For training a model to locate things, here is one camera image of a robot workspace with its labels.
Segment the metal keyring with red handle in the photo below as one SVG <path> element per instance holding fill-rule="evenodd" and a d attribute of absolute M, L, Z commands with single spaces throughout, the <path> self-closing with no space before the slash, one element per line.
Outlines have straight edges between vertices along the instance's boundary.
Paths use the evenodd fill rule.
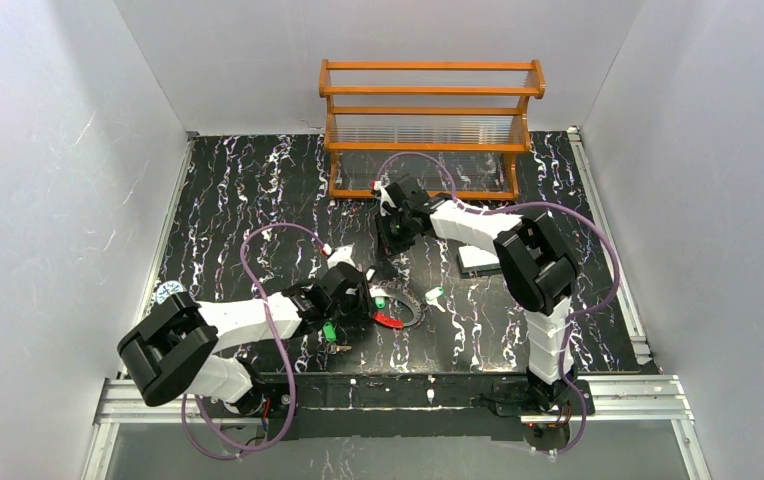
<path fill-rule="evenodd" d="M 422 301 L 404 286 L 380 282 L 371 285 L 369 293 L 375 306 L 371 319 L 381 327 L 402 330 L 418 326 L 425 318 Z"/>

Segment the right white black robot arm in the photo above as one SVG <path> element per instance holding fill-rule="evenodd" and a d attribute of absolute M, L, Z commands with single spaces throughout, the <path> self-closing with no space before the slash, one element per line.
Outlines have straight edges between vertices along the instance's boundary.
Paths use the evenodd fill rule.
<path fill-rule="evenodd" d="M 410 175 L 389 184 L 375 181 L 371 191 L 379 202 L 379 258 L 408 251 L 419 236 L 456 241 L 497 258 L 534 336 L 526 369 L 532 394 L 556 402 L 573 380 L 573 359 L 563 341 L 580 267 L 550 217 L 531 219 L 477 208 L 449 194 L 432 196 Z"/>

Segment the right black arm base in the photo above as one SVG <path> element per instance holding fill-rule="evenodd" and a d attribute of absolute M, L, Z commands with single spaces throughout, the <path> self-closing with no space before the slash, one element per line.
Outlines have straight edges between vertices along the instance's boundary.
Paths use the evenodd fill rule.
<path fill-rule="evenodd" d="M 538 377 L 501 380 L 473 403 L 498 417 L 533 417 L 523 420 L 524 440 L 531 450 L 552 455 L 578 441 L 579 434 L 572 434 L 572 420 L 587 420 L 596 412 L 590 386 L 582 380 L 568 383 L 558 379 L 551 384 Z"/>

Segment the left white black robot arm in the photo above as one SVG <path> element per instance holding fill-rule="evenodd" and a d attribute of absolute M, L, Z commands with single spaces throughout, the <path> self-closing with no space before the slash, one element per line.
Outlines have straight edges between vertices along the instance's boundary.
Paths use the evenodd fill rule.
<path fill-rule="evenodd" d="M 325 324 L 370 323 L 377 308 L 365 274 L 338 262 L 317 279 L 299 282 L 266 299 L 198 302 L 181 290 L 166 297 L 118 343 L 117 352 L 146 406 L 184 394 L 223 401 L 242 414 L 288 391 L 224 350 L 262 340 L 286 341 Z"/>

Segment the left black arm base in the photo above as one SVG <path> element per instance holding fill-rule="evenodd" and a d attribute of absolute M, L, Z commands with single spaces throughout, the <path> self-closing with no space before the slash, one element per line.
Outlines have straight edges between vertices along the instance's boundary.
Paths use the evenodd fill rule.
<path fill-rule="evenodd" d="M 232 381 L 208 393 L 197 393 L 197 396 L 211 403 L 210 413 L 222 408 L 239 417 L 284 417 L 287 408 L 295 403 L 289 381 L 283 377 Z"/>

